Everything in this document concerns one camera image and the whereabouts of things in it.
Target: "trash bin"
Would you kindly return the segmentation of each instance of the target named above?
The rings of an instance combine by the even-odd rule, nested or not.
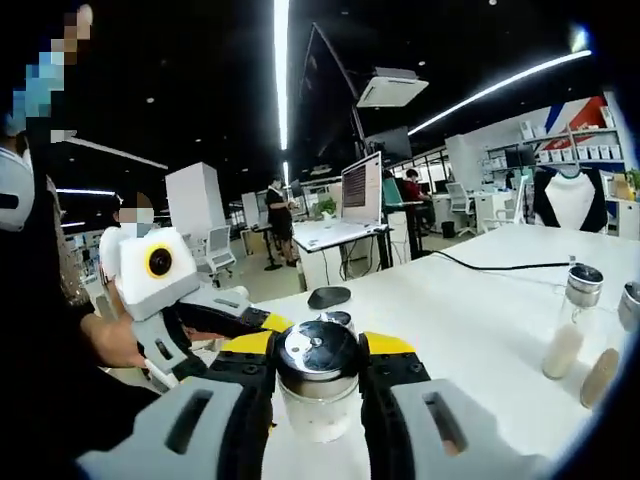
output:
[[[456,236],[456,230],[453,222],[442,222],[442,237],[454,238]]]

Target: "black cable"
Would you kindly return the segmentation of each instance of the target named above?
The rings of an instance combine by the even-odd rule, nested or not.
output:
[[[353,242],[353,246],[351,247],[351,250],[349,251],[349,253],[347,253],[347,258],[346,260],[344,260],[341,264],[340,264],[340,278],[342,279],[343,282],[347,281],[347,265],[349,264],[349,261],[351,260],[351,254],[353,254],[353,251],[356,248],[356,245],[358,244],[358,240],[356,240],[355,242]]]
[[[324,274],[327,277],[327,285],[331,285],[331,282],[329,281],[329,267],[327,266],[327,257],[324,254],[324,250],[322,250],[322,258],[324,258]]]
[[[373,267],[373,244],[375,243],[375,241],[376,240],[373,237],[371,237],[371,247],[369,247],[369,268],[367,268],[366,272],[360,275],[361,277],[364,277],[365,275],[367,275],[371,271],[371,268]]]
[[[554,268],[554,267],[569,267],[571,264],[569,262],[561,262],[561,263],[537,263],[533,265],[514,265],[511,267],[476,267],[473,265],[469,265],[468,263],[464,263],[457,258],[452,257],[448,253],[441,252],[439,250],[425,250],[428,255],[433,253],[438,253],[443,257],[447,257],[449,260],[453,260],[456,263],[459,263],[463,267],[470,268],[471,270],[480,270],[485,272],[504,272],[509,270],[527,270],[530,268]]]

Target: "air conditioner unit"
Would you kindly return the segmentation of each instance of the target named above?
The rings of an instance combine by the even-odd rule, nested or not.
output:
[[[416,72],[397,68],[376,67],[374,77],[364,89],[358,108],[404,107],[427,88]]]

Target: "metal jar lid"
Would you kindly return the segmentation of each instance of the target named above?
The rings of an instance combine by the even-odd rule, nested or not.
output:
[[[577,307],[595,307],[600,299],[603,282],[604,277],[599,270],[578,264],[569,270],[569,281],[564,294]]]
[[[316,320],[323,322],[333,322],[348,328],[351,332],[354,332],[353,322],[351,321],[351,315],[347,312],[323,312],[318,315]]]
[[[627,332],[633,332],[638,328],[638,324],[640,324],[640,283],[629,282],[622,289],[618,317]]]
[[[276,339],[274,351],[282,384],[314,399],[328,399],[353,386],[359,353],[347,328],[319,320],[289,327]]]

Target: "glass jar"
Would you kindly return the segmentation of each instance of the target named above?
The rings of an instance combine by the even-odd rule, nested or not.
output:
[[[578,358],[600,299],[604,277],[588,265],[569,270],[558,328],[542,362],[542,372],[553,380],[564,377]]]
[[[301,437],[330,442],[357,417],[360,351],[339,323],[312,320],[276,339],[276,368],[289,422]]]
[[[593,407],[604,395],[615,377],[621,354],[640,323],[640,283],[629,282],[622,290],[618,318],[607,338],[607,347],[587,375],[580,389],[580,403]]]

